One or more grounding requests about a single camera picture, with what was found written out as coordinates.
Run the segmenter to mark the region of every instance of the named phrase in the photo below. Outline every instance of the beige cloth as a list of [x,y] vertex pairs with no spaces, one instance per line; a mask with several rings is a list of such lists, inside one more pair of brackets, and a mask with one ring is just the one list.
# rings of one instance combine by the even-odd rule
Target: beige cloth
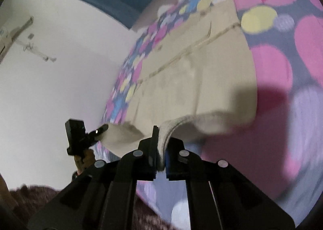
[[[159,134],[159,150],[163,151],[174,127],[193,124],[195,131],[182,132],[187,140],[199,134],[227,133],[235,126],[250,124],[256,105],[252,54],[234,2],[226,0],[191,15],[143,61],[126,122],[143,137],[151,136],[154,125],[164,127]],[[133,150],[139,141],[131,143]],[[130,149],[104,145],[119,156]]]

